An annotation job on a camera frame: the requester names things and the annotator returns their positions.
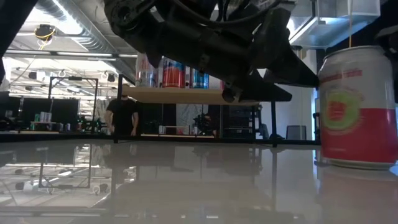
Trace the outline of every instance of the red and white can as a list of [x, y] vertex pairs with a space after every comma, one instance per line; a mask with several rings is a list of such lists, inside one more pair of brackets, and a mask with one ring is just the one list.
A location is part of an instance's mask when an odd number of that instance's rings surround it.
[[319, 79], [323, 156], [340, 166], [393, 166], [398, 156], [394, 87], [383, 50], [337, 51], [325, 58]]

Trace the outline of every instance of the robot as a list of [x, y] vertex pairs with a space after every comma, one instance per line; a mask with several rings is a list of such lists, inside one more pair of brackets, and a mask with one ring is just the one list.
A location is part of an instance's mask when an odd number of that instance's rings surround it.
[[104, 0], [104, 10], [113, 32], [154, 67], [167, 57], [219, 78], [227, 102], [290, 101], [274, 83], [313, 88], [319, 80], [289, 44], [290, 11], [281, 0], [263, 9], [259, 1], [240, 0], [229, 15], [230, 0]]

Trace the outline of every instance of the aluminum can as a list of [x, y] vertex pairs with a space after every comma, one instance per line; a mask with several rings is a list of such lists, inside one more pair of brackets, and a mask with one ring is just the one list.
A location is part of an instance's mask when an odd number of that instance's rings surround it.
[[47, 122], [51, 122], [52, 113], [47, 113]]
[[191, 69], [191, 88], [209, 89], [209, 74], [200, 73]]
[[158, 73], [148, 61], [146, 54], [138, 53], [136, 61], [136, 86], [137, 87], [157, 87]]
[[388, 169], [398, 156], [392, 65], [375, 46], [325, 58], [319, 73], [322, 154], [332, 164]]
[[70, 131], [70, 123], [68, 123], [67, 125], [65, 125], [65, 131]]
[[185, 66], [180, 62], [164, 58], [163, 87], [185, 88]]
[[45, 114], [46, 112], [40, 112], [40, 122], [45, 122]]

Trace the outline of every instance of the cable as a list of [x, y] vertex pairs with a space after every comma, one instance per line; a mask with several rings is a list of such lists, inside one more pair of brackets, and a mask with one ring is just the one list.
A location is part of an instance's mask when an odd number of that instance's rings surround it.
[[224, 11], [224, 13], [223, 13], [223, 18], [224, 18], [224, 21], [227, 21], [228, 20], [228, 18], [226, 17], [226, 13], [227, 13], [227, 11], [228, 11], [228, 6], [229, 6], [229, 3], [231, 2], [231, 0], [226, 0], [225, 1], [225, 4], [224, 4], [224, 8], [223, 8], [223, 11]]
[[250, 3], [250, 0], [243, 0], [243, 2], [238, 6], [238, 8], [235, 11], [242, 11], [248, 4]]
[[252, 15], [252, 16], [247, 16], [245, 18], [237, 19], [235, 21], [217, 22], [217, 21], [211, 21], [211, 20], [209, 20], [209, 19], [197, 14], [195, 11], [190, 9], [188, 6], [184, 5], [184, 3], [182, 3], [180, 0], [169, 0], [169, 1], [174, 3], [180, 9], [184, 10], [185, 12], [187, 12], [187, 16], [189, 16], [192, 19], [194, 19], [197, 23], [204, 24], [206, 26], [214, 27], [214, 28], [218, 28], [218, 27], [234, 27], [234, 26], [236, 26], [238, 24], [242, 24], [242, 23], [249, 22], [251, 20], [260, 18], [262, 16], [265, 16], [270, 9], [278, 6], [278, 4], [280, 2], [282, 2], [282, 0], [275, 0], [273, 3], [271, 3], [269, 5], [268, 8], [263, 9], [263, 10], [259, 11], [258, 13], [256, 13], [255, 15]]
[[218, 17], [216, 21], [221, 21], [223, 19], [223, 14], [224, 14], [224, 0], [218, 0]]
[[351, 0], [351, 7], [349, 9], [349, 41], [348, 47], [351, 48], [353, 46], [353, 1]]

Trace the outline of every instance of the shelf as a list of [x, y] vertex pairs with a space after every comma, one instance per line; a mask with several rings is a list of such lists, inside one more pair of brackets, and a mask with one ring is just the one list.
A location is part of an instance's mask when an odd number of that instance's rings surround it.
[[31, 121], [31, 124], [56, 124], [56, 122]]
[[204, 104], [254, 106], [255, 103], [227, 103], [221, 96], [222, 90], [204, 90], [191, 88], [144, 88], [123, 87], [123, 95], [129, 95], [141, 103]]

